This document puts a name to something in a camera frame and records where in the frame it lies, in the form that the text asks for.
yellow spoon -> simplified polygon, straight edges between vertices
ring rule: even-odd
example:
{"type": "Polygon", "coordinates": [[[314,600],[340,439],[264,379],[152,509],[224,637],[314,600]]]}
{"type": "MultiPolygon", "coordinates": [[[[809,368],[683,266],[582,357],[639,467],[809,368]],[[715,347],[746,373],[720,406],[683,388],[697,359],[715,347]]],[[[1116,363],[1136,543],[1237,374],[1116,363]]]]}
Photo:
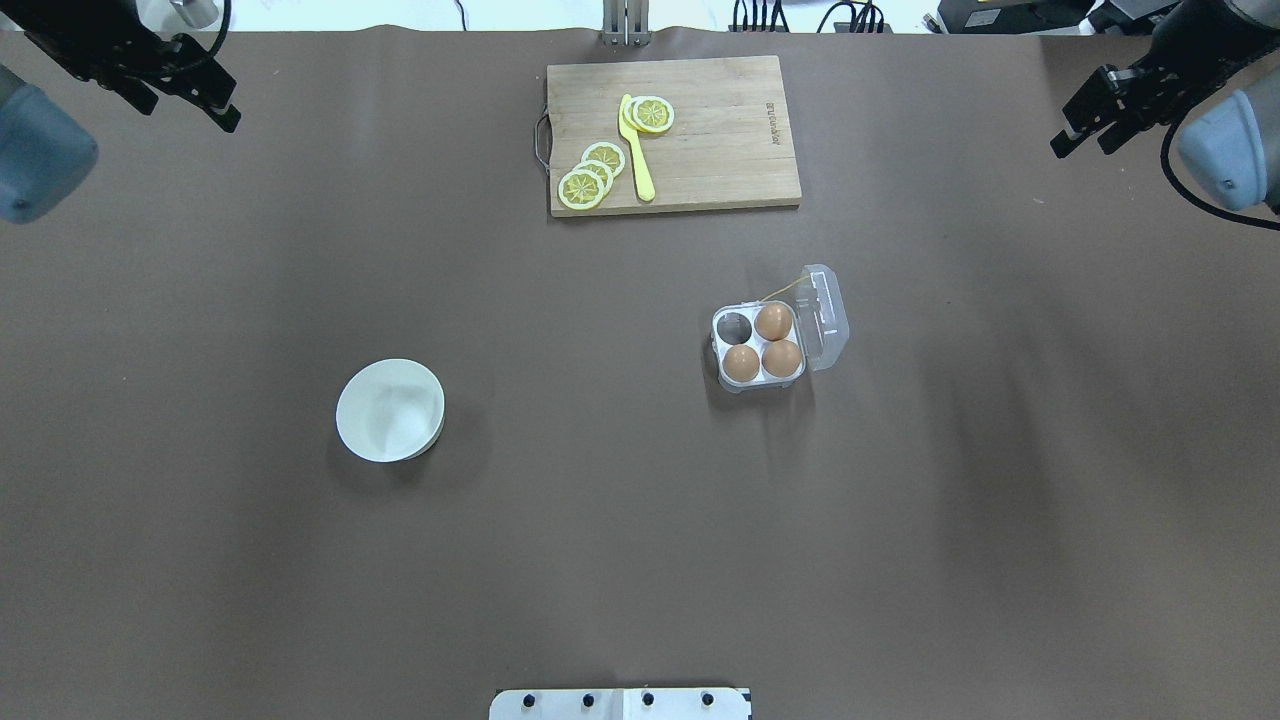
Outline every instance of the yellow spoon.
{"type": "Polygon", "coordinates": [[[631,145],[631,173],[636,178],[636,197],[649,202],[657,192],[653,190],[653,177],[649,176],[649,165],[644,161],[644,151],[640,150],[640,135],[627,122],[626,109],[630,101],[631,96],[623,95],[622,104],[618,105],[618,135],[631,145]]]}

lemon slice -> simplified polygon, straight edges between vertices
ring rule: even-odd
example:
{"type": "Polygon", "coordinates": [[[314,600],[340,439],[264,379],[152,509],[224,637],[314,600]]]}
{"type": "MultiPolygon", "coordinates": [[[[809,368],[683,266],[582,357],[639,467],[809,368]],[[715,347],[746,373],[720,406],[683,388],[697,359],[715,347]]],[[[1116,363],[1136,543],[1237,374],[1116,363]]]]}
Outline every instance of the lemon slice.
{"type": "Polygon", "coordinates": [[[604,183],[604,195],[608,195],[613,190],[613,170],[600,160],[582,160],[573,169],[595,173],[595,177],[600,178],[600,182],[604,183]]]}
{"type": "Polygon", "coordinates": [[[627,156],[612,142],[596,142],[582,151],[582,160],[599,160],[609,167],[609,173],[617,177],[627,167],[627,156]]]}
{"type": "Polygon", "coordinates": [[[575,169],[561,178],[558,195],[570,210],[590,210],[604,200],[604,183],[593,170],[575,169]]]}
{"type": "Polygon", "coordinates": [[[626,117],[636,129],[666,132],[676,122],[676,109],[657,95],[641,95],[631,99],[626,117]]]}

brown egg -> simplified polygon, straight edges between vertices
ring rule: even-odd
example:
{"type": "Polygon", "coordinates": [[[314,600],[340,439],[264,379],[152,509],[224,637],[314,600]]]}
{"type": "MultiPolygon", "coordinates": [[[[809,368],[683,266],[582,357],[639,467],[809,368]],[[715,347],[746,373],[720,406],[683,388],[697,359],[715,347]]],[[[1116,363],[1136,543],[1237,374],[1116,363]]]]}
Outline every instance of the brown egg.
{"type": "Polygon", "coordinates": [[[791,309],[781,302],[769,302],[755,316],[755,332],[764,340],[782,340],[791,332],[791,309]]]}
{"type": "Polygon", "coordinates": [[[760,374],[760,356],[749,345],[735,345],[724,354],[724,374],[748,383],[760,374]]]}
{"type": "Polygon", "coordinates": [[[764,369],[774,378],[790,378],[800,368],[800,346],[790,340],[771,342],[764,348],[764,369]]]}

gray table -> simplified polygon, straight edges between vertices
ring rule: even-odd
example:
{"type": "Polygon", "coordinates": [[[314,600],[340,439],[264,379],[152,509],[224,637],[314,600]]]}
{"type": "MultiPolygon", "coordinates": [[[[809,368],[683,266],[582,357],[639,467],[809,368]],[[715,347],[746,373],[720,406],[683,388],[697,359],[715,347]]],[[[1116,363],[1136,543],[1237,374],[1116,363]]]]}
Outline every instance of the gray table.
{"type": "Polygon", "coordinates": [[[142,118],[0,227],[0,716],[483,719],[733,683],[763,720],[1280,714],[1280,241],[1068,161],[1139,42],[237,35],[241,129],[142,118]],[[776,53],[799,210],[552,220],[548,63],[776,53]],[[806,263],[855,338],[788,392],[710,313],[806,263]],[[346,379],[444,433],[352,457],[346,379]]]}

white bracket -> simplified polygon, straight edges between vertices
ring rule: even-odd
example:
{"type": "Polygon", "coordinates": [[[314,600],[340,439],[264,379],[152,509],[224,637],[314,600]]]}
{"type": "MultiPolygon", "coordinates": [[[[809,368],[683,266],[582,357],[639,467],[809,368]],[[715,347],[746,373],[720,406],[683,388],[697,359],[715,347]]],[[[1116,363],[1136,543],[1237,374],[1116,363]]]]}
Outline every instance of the white bracket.
{"type": "Polygon", "coordinates": [[[751,720],[746,688],[503,691],[489,720],[751,720]]]}
{"type": "Polygon", "coordinates": [[[604,0],[605,45],[649,45],[649,0],[604,0]]]}

